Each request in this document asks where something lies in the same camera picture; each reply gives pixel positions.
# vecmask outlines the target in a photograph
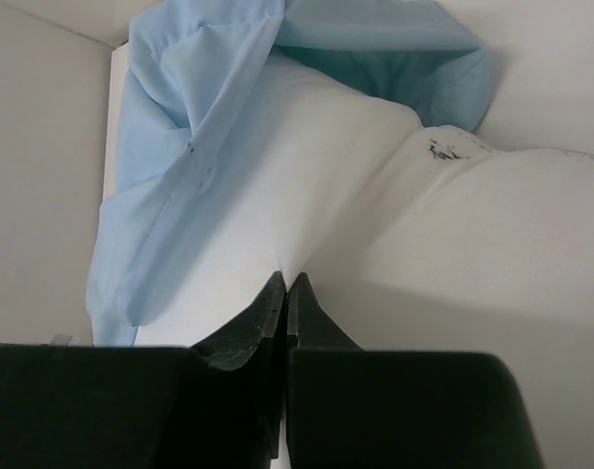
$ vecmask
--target white wall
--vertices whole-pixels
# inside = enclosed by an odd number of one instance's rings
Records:
[[[90,341],[109,57],[0,5],[0,341]]]
[[[111,46],[128,38],[128,22],[160,0],[0,0]]]

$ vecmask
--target black mark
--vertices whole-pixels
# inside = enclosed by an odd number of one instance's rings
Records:
[[[430,142],[430,152],[435,159],[441,159],[442,161],[451,161],[453,159],[469,159],[468,156],[461,156],[453,151],[453,146],[451,145],[447,145],[446,148],[443,149],[441,144],[439,144],[434,139],[430,139]]]

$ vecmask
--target blue shirt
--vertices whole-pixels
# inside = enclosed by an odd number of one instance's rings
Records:
[[[429,0],[168,0],[130,24],[116,193],[100,210],[87,309],[96,345],[132,345],[144,293],[273,47],[423,125],[472,130],[488,53]]]

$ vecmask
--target blue cloth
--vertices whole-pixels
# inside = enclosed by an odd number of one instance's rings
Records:
[[[169,0],[132,20],[116,194],[100,211],[87,288],[96,345],[132,345],[146,292],[271,49],[426,126],[472,130],[488,54],[432,1]]]

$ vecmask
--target white fabric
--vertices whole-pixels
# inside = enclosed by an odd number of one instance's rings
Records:
[[[594,467],[594,156],[420,130],[284,60],[248,106],[137,344],[194,343],[303,269],[365,347],[499,355],[548,466]]]

